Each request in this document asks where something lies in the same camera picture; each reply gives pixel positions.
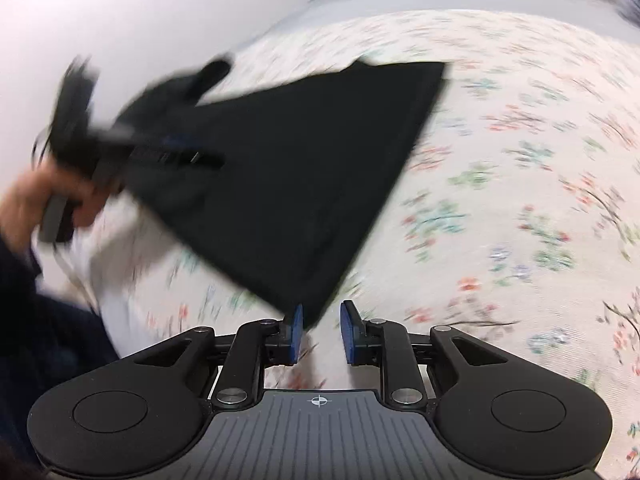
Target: black cloth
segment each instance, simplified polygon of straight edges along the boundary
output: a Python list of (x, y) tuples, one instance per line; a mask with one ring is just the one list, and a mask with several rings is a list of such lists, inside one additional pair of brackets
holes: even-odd
[(27, 436), (33, 403), (118, 356), (100, 317), (37, 293), (40, 266), (30, 258), (29, 264), (16, 257), (0, 238), (0, 440), (38, 465)]
[(126, 186), (193, 250), (313, 325), (385, 203), (436, 101), (444, 65), (356, 62), (196, 105), (229, 65), (149, 88), (119, 117), (222, 152), (217, 171), (130, 168)]

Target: floral bedspread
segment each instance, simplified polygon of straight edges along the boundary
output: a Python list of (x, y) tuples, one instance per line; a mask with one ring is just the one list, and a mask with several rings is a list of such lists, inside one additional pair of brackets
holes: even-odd
[[(614, 418), (599, 472), (635, 471), (640, 50), (534, 16), (400, 12), (265, 37), (207, 99), (361, 56), (445, 60), (449, 82), (299, 364), (268, 370), (267, 386), (376, 384), (345, 363), (338, 305), (351, 298), (364, 317), (453, 325), (592, 388)], [(117, 292), (157, 338), (280, 316), (127, 197), (79, 244), (102, 308)]]

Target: metal screw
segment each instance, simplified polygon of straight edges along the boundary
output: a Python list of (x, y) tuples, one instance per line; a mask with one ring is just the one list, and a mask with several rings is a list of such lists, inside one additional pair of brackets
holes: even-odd
[(422, 400), (422, 394), (413, 388), (398, 388), (391, 394), (391, 398), (398, 404), (415, 404)]
[(218, 392), (216, 399), (223, 404), (238, 404), (246, 399), (246, 391), (242, 388), (225, 388)]

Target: black round pad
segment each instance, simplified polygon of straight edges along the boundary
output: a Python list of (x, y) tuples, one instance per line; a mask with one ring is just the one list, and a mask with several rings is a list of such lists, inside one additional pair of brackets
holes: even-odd
[(205, 410), (171, 368), (122, 360), (60, 384), (33, 405), (27, 429), (67, 476), (137, 476), (180, 455)]
[(514, 356), (458, 371), (434, 421), (461, 458), (498, 476), (537, 479), (597, 464), (612, 423), (590, 389)]
[(492, 402), (491, 411), (495, 419), (507, 428), (526, 433), (552, 430), (566, 416), (562, 402), (535, 390), (501, 394)]
[(120, 390), (98, 392), (85, 397), (74, 409), (74, 420), (95, 433), (128, 430), (146, 417), (146, 400)]

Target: person's hand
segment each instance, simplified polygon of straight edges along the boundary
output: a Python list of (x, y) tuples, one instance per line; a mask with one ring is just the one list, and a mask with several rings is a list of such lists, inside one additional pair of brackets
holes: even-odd
[(40, 225), (52, 195), (81, 202), (74, 211), (74, 226), (89, 227), (112, 191), (97, 189), (90, 180), (48, 158), (20, 176), (0, 200), (0, 235), (14, 253), (23, 253), (29, 248), (31, 234)]

